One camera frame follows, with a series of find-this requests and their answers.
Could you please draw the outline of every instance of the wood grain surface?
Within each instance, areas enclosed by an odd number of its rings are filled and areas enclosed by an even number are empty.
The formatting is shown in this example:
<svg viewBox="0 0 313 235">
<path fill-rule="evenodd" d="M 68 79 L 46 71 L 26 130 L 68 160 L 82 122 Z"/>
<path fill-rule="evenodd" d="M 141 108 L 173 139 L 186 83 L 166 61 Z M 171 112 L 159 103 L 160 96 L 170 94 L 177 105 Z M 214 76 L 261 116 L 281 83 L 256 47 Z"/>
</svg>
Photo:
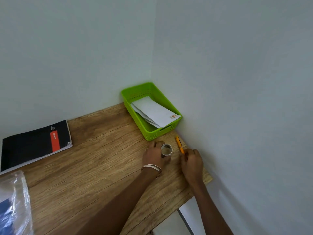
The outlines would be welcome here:
<svg viewBox="0 0 313 235">
<path fill-rule="evenodd" d="M 20 168 L 29 187 L 36 235 L 75 234 L 140 173 L 149 144 L 123 104 L 68 125 L 72 148 Z M 175 135 L 171 131 L 158 138 L 172 145 L 171 162 L 143 194 L 121 234 L 147 234 L 192 197 Z M 212 180 L 205 169 L 203 180 Z"/>
</svg>

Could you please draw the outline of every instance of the basket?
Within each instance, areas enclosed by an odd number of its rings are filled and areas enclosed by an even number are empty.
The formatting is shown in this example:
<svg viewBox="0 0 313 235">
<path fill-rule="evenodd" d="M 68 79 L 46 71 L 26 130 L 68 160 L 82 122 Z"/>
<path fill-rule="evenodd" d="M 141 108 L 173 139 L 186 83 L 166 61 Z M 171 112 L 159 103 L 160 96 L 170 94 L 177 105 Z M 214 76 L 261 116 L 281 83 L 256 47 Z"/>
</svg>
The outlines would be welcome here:
<svg viewBox="0 0 313 235">
<path fill-rule="evenodd" d="M 182 116 L 172 123 L 168 124 L 163 128 L 156 128 L 153 125 L 146 122 L 141 115 L 136 113 L 131 107 L 131 102 L 139 100 L 140 98 L 150 96 L 152 100 L 160 104 L 161 106 L 169 109 L 175 114 L 181 115 L 181 113 L 172 105 L 172 103 L 162 94 L 162 92 L 152 83 L 147 82 L 141 85 L 133 86 L 127 89 L 124 89 L 121 92 L 124 105 L 128 112 L 131 114 L 131 117 L 134 119 L 142 135 L 147 141 L 154 140 L 155 138 L 170 132 L 175 129 L 178 125 L 178 122 L 182 119 Z"/>
</svg>

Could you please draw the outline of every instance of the orange pen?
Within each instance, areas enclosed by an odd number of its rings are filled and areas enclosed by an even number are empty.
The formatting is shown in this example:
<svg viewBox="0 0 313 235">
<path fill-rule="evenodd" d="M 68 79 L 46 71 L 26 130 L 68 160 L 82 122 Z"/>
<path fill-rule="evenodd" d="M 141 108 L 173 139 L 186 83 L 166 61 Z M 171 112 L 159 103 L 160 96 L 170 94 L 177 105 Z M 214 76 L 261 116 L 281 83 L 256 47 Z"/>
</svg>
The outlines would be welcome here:
<svg viewBox="0 0 313 235">
<path fill-rule="evenodd" d="M 180 152 L 181 152 L 183 155 L 185 155 L 184 149 L 182 148 L 182 144 L 181 144 L 181 142 L 180 142 L 178 136 L 176 136 L 175 139 L 176 139 L 176 142 L 177 142 L 177 145 L 178 145 L 178 147 L 179 147 Z"/>
</svg>

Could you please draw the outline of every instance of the wooden table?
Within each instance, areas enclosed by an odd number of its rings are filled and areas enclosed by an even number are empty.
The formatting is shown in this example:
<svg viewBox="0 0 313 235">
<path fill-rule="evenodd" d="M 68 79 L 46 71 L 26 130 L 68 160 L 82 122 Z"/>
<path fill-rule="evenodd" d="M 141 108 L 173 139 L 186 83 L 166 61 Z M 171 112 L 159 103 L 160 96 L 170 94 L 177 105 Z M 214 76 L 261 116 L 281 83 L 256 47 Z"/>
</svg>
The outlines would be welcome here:
<svg viewBox="0 0 313 235">
<path fill-rule="evenodd" d="M 72 148 L 21 168 L 36 235 L 75 234 L 140 173 L 148 142 L 123 104 L 68 124 Z M 192 197 L 180 168 L 175 134 L 159 138 L 173 146 L 172 160 L 143 194 L 121 234 L 147 234 Z M 203 179 L 212 180 L 205 170 Z"/>
</svg>

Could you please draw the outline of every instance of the bracelet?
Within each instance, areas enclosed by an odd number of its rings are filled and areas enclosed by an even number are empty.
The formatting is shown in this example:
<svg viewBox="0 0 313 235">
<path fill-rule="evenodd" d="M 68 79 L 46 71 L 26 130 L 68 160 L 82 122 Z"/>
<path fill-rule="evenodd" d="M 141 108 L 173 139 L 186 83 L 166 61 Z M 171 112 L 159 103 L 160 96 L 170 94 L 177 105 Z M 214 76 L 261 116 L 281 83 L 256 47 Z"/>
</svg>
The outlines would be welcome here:
<svg viewBox="0 0 313 235">
<path fill-rule="evenodd" d="M 162 170 L 157 165 L 153 165 L 153 164 L 144 165 L 141 168 L 141 171 L 143 170 L 144 167 L 150 167 L 150 168 L 153 168 L 153 169 L 157 170 L 159 172 L 159 175 L 156 178 L 159 178 L 162 175 Z"/>
</svg>

